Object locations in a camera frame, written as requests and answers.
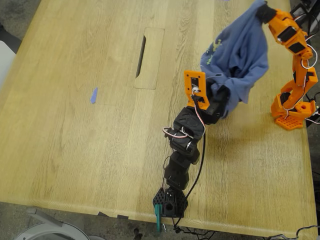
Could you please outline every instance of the red and white wire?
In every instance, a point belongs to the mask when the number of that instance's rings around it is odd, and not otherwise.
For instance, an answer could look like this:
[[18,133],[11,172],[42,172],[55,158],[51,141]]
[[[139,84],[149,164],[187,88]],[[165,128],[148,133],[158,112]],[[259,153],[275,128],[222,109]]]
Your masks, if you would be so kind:
[[195,113],[196,113],[197,117],[199,118],[200,122],[203,125],[203,133],[202,133],[202,136],[203,136],[205,134],[205,132],[206,132],[206,125],[205,125],[204,121],[201,119],[201,117],[200,117],[200,115],[199,115],[199,113],[197,111],[196,105],[194,105],[194,110],[195,110]]
[[170,137],[173,137],[175,139],[185,139],[186,137],[188,137],[188,135],[185,132],[184,132],[184,134],[186,134],[186,135],[183,135],[183,136],[176,136],[176,135],[173,135],[173,134],[167,132],[166,130],[170,129],[170,128],[171,127],[166,126],[166,127],[162,128],[162,132],[164,132],[164,134],[166,134],[166,135],[168,135]]
[[320,122],[316,122],[316,121],[313,121],[313,120],[308,119],[308,118],[306,118],[305,120],[308,120],[308,121],[310,121],[310,122],[313,122],[314,124],[320,125]]

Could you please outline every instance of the light wood tabletop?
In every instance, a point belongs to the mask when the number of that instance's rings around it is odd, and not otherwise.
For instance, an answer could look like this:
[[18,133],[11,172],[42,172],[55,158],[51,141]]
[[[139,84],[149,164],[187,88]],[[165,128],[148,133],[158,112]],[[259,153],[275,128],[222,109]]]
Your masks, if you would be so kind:
[[[183,72],[200,70],[202,53],[252,2],[42,0],[0,92],[0,201],[155,222],[171,154],[162,127],[187,104]],[[268,4],[290,10],[288,0]],[[292,54],[264,29],[269,70],[248,104],[207,127],[181,226],[294,237],[317,223],[306,129],[286,131],[270,115]]]

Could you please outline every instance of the table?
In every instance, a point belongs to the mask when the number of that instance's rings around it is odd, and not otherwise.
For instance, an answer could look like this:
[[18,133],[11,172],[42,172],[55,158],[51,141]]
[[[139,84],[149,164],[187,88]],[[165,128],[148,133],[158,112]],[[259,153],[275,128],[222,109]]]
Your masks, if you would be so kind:
[[[200,69],[251,2],[42,0],[0,92],[0,201],[155,222],[171,153],[162,127],[187,104],[183,71]],[[265,30],[269,70],[249,104],[208,126],[182,226],[293,237],[317,223],[306,129],[286,131],[270,115],[292,55]]]

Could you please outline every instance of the fabric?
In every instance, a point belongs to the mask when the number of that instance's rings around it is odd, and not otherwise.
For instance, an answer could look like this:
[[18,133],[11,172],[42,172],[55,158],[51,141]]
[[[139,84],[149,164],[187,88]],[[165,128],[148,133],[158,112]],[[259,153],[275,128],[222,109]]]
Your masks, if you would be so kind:
[[248,103],[249,91],[268,70],[267,40],[257,9],[265,4],[255,0],[251,7],[226,27],[200,60],[206,84],[213,96],[221,86],[230,90],[223,117],[242,101]]

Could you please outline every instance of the gray floor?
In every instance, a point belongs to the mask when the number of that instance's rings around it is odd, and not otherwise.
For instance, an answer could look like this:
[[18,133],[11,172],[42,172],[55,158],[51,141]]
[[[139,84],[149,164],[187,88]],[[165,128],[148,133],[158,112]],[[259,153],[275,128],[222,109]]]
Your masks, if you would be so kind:
[[[290,0],[294,5],[298,0]],[[28,25],[37,9],[40,0],[0,0],[0,22],[8,32],[23,39]],[[312,45],[316,50],[320,50],[320,34],[312,39]],[[320,76],[320,61],[315,66],[317,74]],[[309,96],[313,97],[316,92],[320,92],[320,83],[309,91]],[[312,170],[315,172],[314,178],[320,179],[320,149],[317,149],[320,128],[312,125],[308,128],[308,139],[310,146],[310,156]],[[13,240],[21,231],[37,223],[32,217],[25,214],[25,206],[0,202],[0,240]],[[96,235],[107,240],[127,240],[133,239],[133,231],[139,228],[143,234],[142,239],[148,240],[195,240],[196,236],[188,234],[176,234],[172,226],[167,226],[168,233],[158,234],[154,223],[110,218],[104,216],[86,215],[72,212],[43,209],[44,212],[55,217],[57,220],[74,224],[84,230],[88,235]],[[212,240],[262,240],[261,237],[246,236],[217,232]]]

